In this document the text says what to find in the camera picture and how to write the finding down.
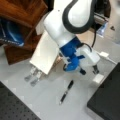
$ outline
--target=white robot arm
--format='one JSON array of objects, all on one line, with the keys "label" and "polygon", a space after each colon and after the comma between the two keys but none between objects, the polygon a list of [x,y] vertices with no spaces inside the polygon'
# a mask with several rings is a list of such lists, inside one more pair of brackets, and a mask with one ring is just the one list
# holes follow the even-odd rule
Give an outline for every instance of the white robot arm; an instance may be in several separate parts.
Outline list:
[{"label": "white robot arm", "polygon": [[61,54],[67,59],[64,70],[74,71],[78,67],[95,66],[99,56],[89,46],[85,46],[75,34],[87,31],[94,22],[96,0],[73,0],[64,10],[53,10],[44,20],[48,34],[59,46]]}]

